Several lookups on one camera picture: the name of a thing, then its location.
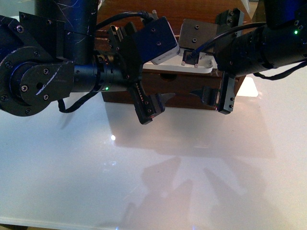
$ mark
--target black cable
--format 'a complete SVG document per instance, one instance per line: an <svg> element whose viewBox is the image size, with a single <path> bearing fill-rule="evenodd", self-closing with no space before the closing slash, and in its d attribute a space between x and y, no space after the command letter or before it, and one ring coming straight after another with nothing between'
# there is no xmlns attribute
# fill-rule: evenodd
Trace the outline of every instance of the black cable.
<svg viewBox="0 0 307 230"><path fill-rule="evenodd" d="M241 31L241 30L246 30L246 29L251 29L251 28L255 28L255 27L261 27L264 26L266 23L250 23L250 24L245 24L245 25L240 25L240 26L236 26L233 27L225 32L222 32L221 34L216 35L215 37L211 38L210 40L208 40L207 42L205 42L204 44L202 44L200 47L198 47L197 49L194 49L193 52L191 53L191 57L195 58L197 55L199 55L201 53L201 51L205 51L209 48L211 48L214 43L223 38L226 37L232 33Z"/></svg>
<svg viewBox="0 0 307 230"><path fill-rule="evenodd" d="M295 66L295 67L293 67L293 68L291 68L291 69L286 70L286 71L283 72L283 73L279 73L279 74L276 74L276 75L271 76L271 77L267 77L267 76L265 76L265 75L263 75L263 74L261 74L261 73L254 73L254 75L255 75L256 77L260 77L260 78L262 78L262 79L275 81L275 80L280 80L280 79L283 79L283 78L285 78L285 77L288 77L288 76L289 76L291 73L293 73L294 71L296 71L296 70L298 70L298 69L300 69L300 68L303 68L303 67L305 67L305 66L307 66L307 61L304 61L304 62L300 63L299 65L297 65L297 66Z"/></svg>
<svg viewBox="0 0 307 230"><path fill-rule="evenodd" d="M114 15L108 19L105 19L104 21L100 22L99 24L96 25L96 30L105 27L106 25L109 25L110 23L113 23L115 21L124 19L124 18L129 18L129 17L141 17L147 21L152 21L154 18L146 11L130 11L130 12L124 12L120 13L117 15Z"/></svg>
<svg viewBox="0 0 307 230"><path fill-rule="evenodd" d="M58 100L59 103L59 111L65 114L69 114L72 113L74 111L76 111L77 109L79 109L81 107L81 105L83 105L85 102L87 102L89 99L91 99L92 97L94 97L98 92L89 92L88 94L86 94L85 96L83 96L82 98L80 98L79 100L77 100L70 108L66 109L65 107L65 103L63 101L63 99Z"/></svg>

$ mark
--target white table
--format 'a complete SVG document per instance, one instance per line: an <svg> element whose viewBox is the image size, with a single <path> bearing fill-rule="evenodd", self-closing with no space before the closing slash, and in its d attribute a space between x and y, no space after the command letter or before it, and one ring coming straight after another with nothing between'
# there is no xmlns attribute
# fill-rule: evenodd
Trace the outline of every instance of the white table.
<svg viewBox="0 0 307 230"><path fill-rule="evenodd" d="M306 69L254 79L259 96L237 97L230 115L167 108L146 126L100 95L69 115L57 103L29 118L0 111L0 223L307 229Z"/></svg>

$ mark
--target black cylindrical joint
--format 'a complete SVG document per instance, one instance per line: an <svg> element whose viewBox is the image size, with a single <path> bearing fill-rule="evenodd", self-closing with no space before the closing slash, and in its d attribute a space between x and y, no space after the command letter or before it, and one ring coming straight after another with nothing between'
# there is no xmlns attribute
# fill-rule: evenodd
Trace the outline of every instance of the black cylindrical joint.
<svg viewBox="0 0 307 230"><path fill-rule="evenodd" d="M64 57L76 65L91 62L98 0L35 0L35 14L65 22Z"/></svg>
<svg viewBox="0 0 307 230"><path fill-rule="evenodd" d="M75 65L72 92L125 91L131 85L120 55L96 50L92 60L87 65Z"/></svg>
<svg viewBox="0 0 307 230"><path fill-rule="evenodd" d="M87 65L75 65L72 92L90 92L97 81L97 65L95 59Z"/></svg>
<svg viewBox="0 0 307 230"><path fill-rule="evenodd" d="M278 30L264 26L240 36L215 50L218 68L239 77L305 61L307 44L296 31L294 25Z"/></svg>
<svg viewBox="0 0 307 230"><path fill-rule="evenodd" d="M267 25L276 29L295 18L295 11L306 4L306 0L264 0Z"/></svg>

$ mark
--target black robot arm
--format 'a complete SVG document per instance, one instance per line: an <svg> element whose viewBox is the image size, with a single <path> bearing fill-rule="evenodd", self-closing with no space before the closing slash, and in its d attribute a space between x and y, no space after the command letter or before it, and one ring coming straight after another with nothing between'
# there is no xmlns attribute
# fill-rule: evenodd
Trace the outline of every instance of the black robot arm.
<svg viewBox="0 0 307 230"><path fill-rule="evenodd" d="M139 121L151 122L174 96L147 96L142 87L144 63L159 64L179 52L166 18L158 18L155 11L127 12L96 25L98 0L67 2L36 0L35 15L20 13L20 22L0 16L0 109L30 116L58 101L60 111L70 113L98 92L127 90ZM217 17L211 42L185 51L184 64L196 64L199 53L207 52L223 71L220 89L202 86L192 92L202 103L217 105L219 112L228 114L234 106L235 77L306 60L306 0L266 0L265 7L266 25L240 27L242 12L226 11ZM111 26L111 52L94 49L97 28L131 16L141 17L144 28L137 31L132 23ZM253 32L241 35L240 30L255 26ZM71 92L89 93L66 109L63 98Z"/></svg>

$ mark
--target scratch mark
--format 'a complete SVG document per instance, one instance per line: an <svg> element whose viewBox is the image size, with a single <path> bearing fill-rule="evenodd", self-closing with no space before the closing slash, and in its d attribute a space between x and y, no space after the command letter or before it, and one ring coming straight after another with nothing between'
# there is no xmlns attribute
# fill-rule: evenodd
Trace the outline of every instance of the scratch mark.
<svg viewBox="0 0 307 230"><path fill-rule="evenodd" d="M71 8L71 7L74 7L74 6L78 3L78 1L79 1L79 0L77 0L77 1L75 2L75 4L73 4L72 6L68 6L68 5L61 4L61 3L58 3L58 5L66 6L66 7L68 7L68 8Z"/></svg>
<svg viewBox="0 0 307 230"><path fill-rule="evenodd" d="M27 2L27 1L33 1L33 0L22 0L22 1L19 1L18 3L24 3L24 2Z"/></svg>
<svg viewBox="0 0 307 230"><path fill-rule="evenodd" d="M78 43L80 43L81 41L83 41L85 38L86 38L86 37L84 37L84 38L83 38L82 40L80 40L79 42L75 43L75 45L78 44Z"/></svg>
<svg viewBox="0 0 307 230"><path fill-rule="evenodd" d="M126 200L137 188L138 188L139 186L137 185L135 188L133 188L132 190L131 190L131 192L129 192L129 194L128 195L126 195L125 197L124 197L124 199L123 200Z"/></svg>
<svg viewBox="0 0 307 230"><path fill-rule="evenodd" d="M56 3L54 0L53 2L57 5L57 7L59 8L59 10L62 12L62 14L64 15L65 19L68 21L68 23L71 25L71 27L73 28L72 24L70 23L70 21L68 20L68 18L66 17L66 15L64 14L63 10L61 9L61 7L59 6L59 3Z"/></svg>
<svg viewBox="0 0 307 230"><path fill-rule="evenodd" d="M61 68L62 66L60 66L59 68L58 68L58 70L55 72L55 74L53 74L53 76L52 76L52 78L50 78L50 80L47 82L47 84L46 85L43 85L43 87L40 89L40 91L38 91L38 93L36 94L36 96L38 96L51 82L52 82L52 80L55 78L55 76L58 74L58 71L59 71L59 69Z"/></svg>

